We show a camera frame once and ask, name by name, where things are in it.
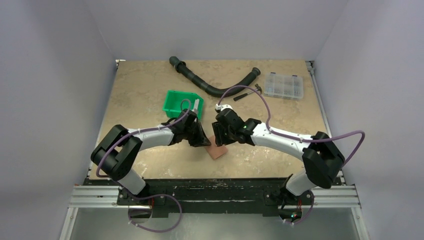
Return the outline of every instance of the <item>wooden table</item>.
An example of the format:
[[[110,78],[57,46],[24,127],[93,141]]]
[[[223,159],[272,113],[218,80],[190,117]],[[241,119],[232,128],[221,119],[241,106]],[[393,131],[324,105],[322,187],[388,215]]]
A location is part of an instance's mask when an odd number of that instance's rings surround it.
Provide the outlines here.
[[[325,125],[311,76],[303,60],[187,60],[187,67],[216,88],[227,88],[238,83],[253,67],[261,75],[251,84],[264,86],[270,72],[297,75],[303,78],[304,97],[290,100],[265,97],[272,114],[270,125],[302,134],[325,132]],[[204,99],[201,123],[206,135],[212,136],[214,109],[218,98],[207,95],[168,61],[121,61],[100,131],[102,139],[116,124],[138,129],[157,126],[168,120],[162,106],[168,90],[197,93]],[[261,99],[251,94],[230,104],[243,119],[267,119]],[[263,178],[287,177],[301,170],[303,163],[285,153],[261,146],[233,143],[228,153],[212,160],[203,147],[190,147],[187,141],[158,146],[138,153],[133,168],[145,178]],[[94,165],[90,174],[96,179]]]

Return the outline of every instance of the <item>hammer head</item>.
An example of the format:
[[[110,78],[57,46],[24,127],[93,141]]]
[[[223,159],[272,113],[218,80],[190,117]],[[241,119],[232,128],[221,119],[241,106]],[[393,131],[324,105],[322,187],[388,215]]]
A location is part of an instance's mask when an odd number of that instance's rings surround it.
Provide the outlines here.
[[[256,83],[254,86],[256,87],[256,90],[258,90],[260,94],[262,94],[262,88],[259,86],[259,84]]]

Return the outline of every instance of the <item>hammer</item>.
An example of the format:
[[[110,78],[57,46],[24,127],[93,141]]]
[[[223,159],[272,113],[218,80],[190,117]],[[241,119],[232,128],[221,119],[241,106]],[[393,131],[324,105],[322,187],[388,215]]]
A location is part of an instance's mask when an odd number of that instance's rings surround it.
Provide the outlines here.
[[[255,84],[254,85],[255,87],[256,87],[256,91],[259,91],[260,92],[260,94],[262,94],[262,88],[259,86],[259,84]],[[239,96],[236,96],[235,98],[233,98],[234,99],[234,101],[238,101],[238,100],[240,100],[240,99],[242,99],[242,98],[244,98],[244,97],[246,97],[247,95],[249,95],[249,94],[252,94],[252,93],[254,93],[254,91],[250,91],[250,92],[247,92],[247,93],[243,93],[242,95],[239,95]]]

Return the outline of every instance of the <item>plastic box compartment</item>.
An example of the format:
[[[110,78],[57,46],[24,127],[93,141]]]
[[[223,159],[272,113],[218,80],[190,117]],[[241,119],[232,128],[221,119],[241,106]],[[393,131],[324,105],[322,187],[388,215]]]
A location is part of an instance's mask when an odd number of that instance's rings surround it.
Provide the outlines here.
[[[302,99],[304,80],[296,75],[280,75],[271,72],[265,80],[263,95],[281,99]]]
[[[181,102],[184,99],[188,99],[191,102],[191,110],[193,110],[193,107],[195,105],[196,99],[199,99],[199,104],[197,107],[197,118],[199,121],[202,118],[202,110],[203,110],[203,98],[201,98],[199,95],[193,92],[184,92],[184,91],[173,91],[169,90],[166,94],[165,103],[163,104],[162,110],[165,111],[166,116],[168,118],[177,118],[181,113]],[[182,109],[188,109],[189,103],[184,102],[182,104]]]

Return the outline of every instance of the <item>green plastic bin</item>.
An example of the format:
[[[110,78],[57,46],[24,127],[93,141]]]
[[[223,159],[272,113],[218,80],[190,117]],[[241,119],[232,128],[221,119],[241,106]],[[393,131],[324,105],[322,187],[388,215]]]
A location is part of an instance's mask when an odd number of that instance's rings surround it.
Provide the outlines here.
[[[173,91],[169,90],[166,94],[165,103],[163,104],[162,110],[165,111],[166,116],[168,118],[177,118],[181,113],[181,102],[184,99],[188,99],[191,102],[191,109],[195,106],[196,99],[199,99],[199,104],[197,107],[198,113],[197,117],[199,121],[202,119],[202,111],[203,111],[203,98],[193,92],[184,92],[184,91]],[[188,109],[189,103],[184,102],[182,104],[182,109]]]

